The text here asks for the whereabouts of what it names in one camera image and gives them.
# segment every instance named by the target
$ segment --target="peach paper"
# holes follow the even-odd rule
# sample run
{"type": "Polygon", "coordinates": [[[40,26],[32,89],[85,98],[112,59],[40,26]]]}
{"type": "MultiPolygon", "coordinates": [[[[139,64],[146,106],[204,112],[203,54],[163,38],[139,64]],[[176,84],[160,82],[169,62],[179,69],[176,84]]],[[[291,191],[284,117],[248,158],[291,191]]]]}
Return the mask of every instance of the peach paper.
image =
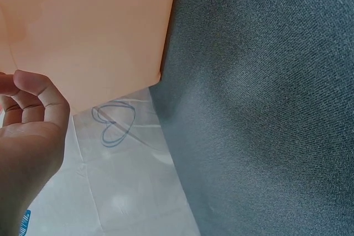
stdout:
{"type": "Polygon", "coordinates": [[[48,75],[74,111],[160,79],[173,0],[0,0],[0,71],[48,75]]]}

